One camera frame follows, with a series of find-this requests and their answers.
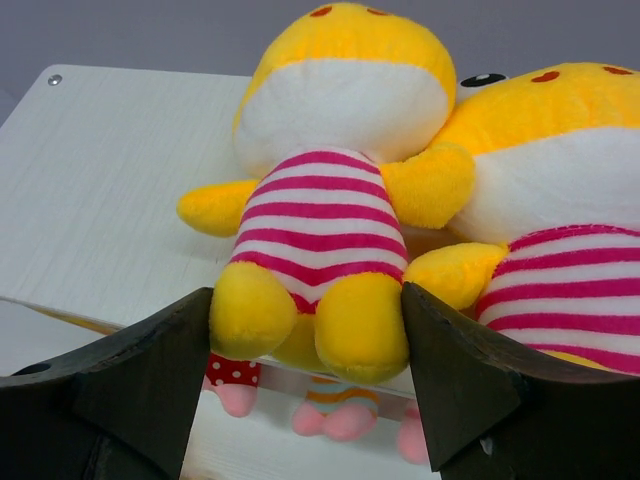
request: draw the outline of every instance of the toy eye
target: toy eye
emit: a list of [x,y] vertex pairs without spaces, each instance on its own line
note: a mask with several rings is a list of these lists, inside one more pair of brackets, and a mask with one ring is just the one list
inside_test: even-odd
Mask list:
[[382,10],[376,10],[375,8],[367,8],[367,12],[373,13],[374,15],[389,15],[387,12],[383,12]]
[[486,87],[493,83],[502,82],[508,80],[509,77],[501,73],[483,73],[482,75],[476,75],[469,77],[460,82],[460,85],[465,88],[478,88]]
[[324,17],[327,13],[333,10],[332,6],[322,7],[309,14],[310,17]]

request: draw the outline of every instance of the yellow plush toy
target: yellow plush toy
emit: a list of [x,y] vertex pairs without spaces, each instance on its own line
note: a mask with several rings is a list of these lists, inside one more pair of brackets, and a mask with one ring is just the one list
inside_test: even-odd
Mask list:
[[238,234],[215,285],[215,352],[360,384],[406,368],[399,224],[440,228],[472,190],[463,149],[425,151],[455,90],[428,29],[363,5],[319,7],[271,44],[233,124],[237,160],[257,179],[178,206],[200,232]]
[[439,143],[475,159],[449,224],[473,243],[405,279],[477,301],[480,323],[532,348],[640,374],[640,72],[568,63],[503,81],[462,102]]

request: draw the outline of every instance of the yellow arm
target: yellow arm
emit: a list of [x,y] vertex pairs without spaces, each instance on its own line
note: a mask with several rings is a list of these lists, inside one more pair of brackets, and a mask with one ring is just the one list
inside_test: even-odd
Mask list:
[[210,185],[187,193],[178,202],[178,216],[198,232],[230,237],[240,228],[244,207],[258,180]]
[[441,143],[402,163],[380,168],[400,223],[442,228],[471,197],[473,157],[463,147]]
[[482,243],[439,248],[411,262],[404,281],[420,285],[446,304],[462,310],[475,303],[507,253],[507,247]]

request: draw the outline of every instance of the red nostril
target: red nostril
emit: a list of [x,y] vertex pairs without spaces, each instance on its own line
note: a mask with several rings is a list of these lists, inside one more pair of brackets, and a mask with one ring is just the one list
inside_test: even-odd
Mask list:
[[318,10],[316,10],[315,12],[311,13],[310,16],[311,17],[324,17],[331,10],[333,10],[333,7],[331,7],[331,6],[322,7],[322,8],[319,8]]
[[389,15],[387,12],[383,12],[382,10],[376,10],[374,8],[367,8],[367,12],[373,13],[374,15]]
[[550,82],[551,80],[555,80],[559,76],[560,76],[560,72],[553,70],[551,72],[546,72],[540,75],[539,77],[532,78],[531,81],[534,83]]
[[633,75],[633,72],[630,72],[629,70],[625,70],[623,68],[616,68],[616,67],[602,67],[602,68],[609,73],[613,73],[614,75]]

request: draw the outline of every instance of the pink stripe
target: pink stripe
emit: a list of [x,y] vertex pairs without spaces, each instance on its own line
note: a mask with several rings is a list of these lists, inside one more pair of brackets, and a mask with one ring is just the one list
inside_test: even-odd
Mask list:
[[280,243],[309,252],[332,252],[347,248],[378,248],[393,252],[407,259],[407,249],[402,243],[392,238],[369,233],[313,235],[275,228],[256,228],[241,233],[236,240],[236,246],[249,240]]
[[265,183],[258,187],[251,198],[256,198],[267,192],[278,190],[291,190],[297,188],[306,188],[312,190],[348,190],[351,192],[365,193],[389,201],[385,189],[372,182],[359,180],[356,178],[342,177],[323,177],[320,175],[306,175],[293,178],[280,178]]
[[614,262],[640,262],[639,247],[593,248],[562,252],[520,260],[505,260],[496,268],[493,278],[515,271],[598,265]]
[[481,315],[497,303],[541,298],[602,298],[640,295],[640,278],[616,278],[572,283],[532,283],[489,292],[478,301]]
[[271,271],[294,277],[310,287],[317,287],[339,277],[367,272],[384,273],[398,281],[402,280],[402,270],[385,262],[353,262],[325,268],[309,268],[259,252],[239,253],[231,258],[231,262],[253,262]]
[[489,322],[487,326],[496,331],[506,329],[551,328],[640,336],[640,312],[638,315],[523,313],[498,318]]
[[595,348],[584,348],[573,345],[530,344],[535,350],[568,353],[596,362],[603,367],[617,370],[631,375],[640,375],[640,357],[625,353],[608,352]]
[[274,202],[250,207],[242,217],[242,221],[263,215],[280,217],[314,218],[314,219],[362,219],[373,220],[391,227],[400,228],[398,221],[389,213],[362,205],[315,204]]
[[316,300],[313,303],[309,303],[307,299],[305,299],[301,295],[298,295],[297,293],[290,293],[290,295],[291,295],[291,298],[293,298],[293,301],[296,303],[296,307],[298,307],[299,313],[310,313],[310,314],[316,313],[316,309],[318,308],[318,303],[320,302],[319,300]]
[[627,230],[625,228],[612,227],[610,225],[569,225],[566,227],[552,228],[541,232],[532,233],[516,240],[510,245],[511,252],[517,252],[523,248],[532,247],[545,242],[560,240],[568,237],[578,237],[586,235],[619,234],[640,237],[640,232]]
[[271,173],[286,170],[287,168],[299,167],[300,165],[309,165],[310,163],[324,163],[326,165],[341,165],[345,167],[356,168],[368,173],[374,173],[379,175],[380,170],[378,167],[371,163],[367,163],[363,160],[353,158],[349,155],[344,155],[336,152],[308,152],[302,155],[291,157],[284,162],[280,163],[274,168]]

